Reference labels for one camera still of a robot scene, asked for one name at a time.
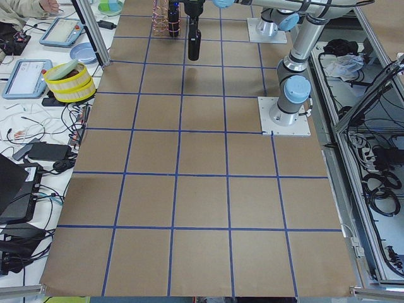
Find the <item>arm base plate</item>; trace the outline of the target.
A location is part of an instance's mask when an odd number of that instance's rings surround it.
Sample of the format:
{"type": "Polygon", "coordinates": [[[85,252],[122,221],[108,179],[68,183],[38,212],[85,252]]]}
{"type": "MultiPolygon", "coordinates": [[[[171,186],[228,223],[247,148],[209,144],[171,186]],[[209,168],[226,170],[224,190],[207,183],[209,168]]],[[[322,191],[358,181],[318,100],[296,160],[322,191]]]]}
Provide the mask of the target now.
{"type": "Polygon", "coordinates": [[[311,135],[303,104],[300,105],[298,112],[286,114],[278,108],[278,97],[258,97],[258,108],[263,136],[311,135]]]}
{"type": "Polygon", "coordinates": [[[287,37],[284,31],[272,22],[266,22],[261,18],[248,18],[247,29],[249,41],[254,43],[286,44],[287,37]]]}

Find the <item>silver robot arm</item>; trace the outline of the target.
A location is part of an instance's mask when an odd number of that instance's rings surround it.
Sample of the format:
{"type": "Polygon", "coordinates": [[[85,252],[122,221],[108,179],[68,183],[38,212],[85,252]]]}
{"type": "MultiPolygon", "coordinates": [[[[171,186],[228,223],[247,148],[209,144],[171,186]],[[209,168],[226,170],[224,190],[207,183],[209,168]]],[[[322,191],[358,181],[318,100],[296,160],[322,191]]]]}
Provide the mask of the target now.
{"type": "Polygon", "coordinates": [[[356,7],[358,1],[231,1],[232,4],[262,7],[261,20],[288,31],[296,26],[299,15],[304,15],[293,46],[278,64],[280,96],[269,110],[271,120],[280,126],[293,125],[299,110],[311,93],[305,77],[308,58],[325,25],[356,7]]]}
{"type": "MultiPolygon", "coordinates": [[[[189,33],[200,34],[198,28],[199,16],[203,13],[205,1],[181,1],[184,10],[190,17],[189,33]]],[[[287,32],[299,21],[299,14],[287,9],[263,8],[261,19],[257,22],[254,33],[262,37],[274,37],[278,31],[287,32]]]]}

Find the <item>person beige sleeve forearm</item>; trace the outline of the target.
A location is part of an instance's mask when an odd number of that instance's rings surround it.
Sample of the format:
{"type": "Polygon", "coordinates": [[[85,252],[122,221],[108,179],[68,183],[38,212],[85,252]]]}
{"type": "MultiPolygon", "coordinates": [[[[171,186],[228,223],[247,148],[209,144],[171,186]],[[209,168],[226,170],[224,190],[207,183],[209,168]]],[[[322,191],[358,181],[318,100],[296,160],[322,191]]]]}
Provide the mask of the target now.
{"type": "Polygon", "coordinates": [[[1,23],[13,25],[17,29],[25,26],[26,18],[45,18],[48,15],[40,1],[1,0],[1,23]]]}

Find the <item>person hand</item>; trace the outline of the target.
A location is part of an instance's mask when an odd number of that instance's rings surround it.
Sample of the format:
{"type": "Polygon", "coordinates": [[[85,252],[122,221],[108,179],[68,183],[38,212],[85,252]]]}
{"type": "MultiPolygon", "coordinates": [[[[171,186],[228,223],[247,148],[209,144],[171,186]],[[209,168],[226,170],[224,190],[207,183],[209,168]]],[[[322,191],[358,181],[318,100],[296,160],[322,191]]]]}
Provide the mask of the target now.
{"type": "Polygon", "coordinates": [[[58,13],[59,3],[57,0],[39,0],[40,7],[48,13],[58,13]]]}

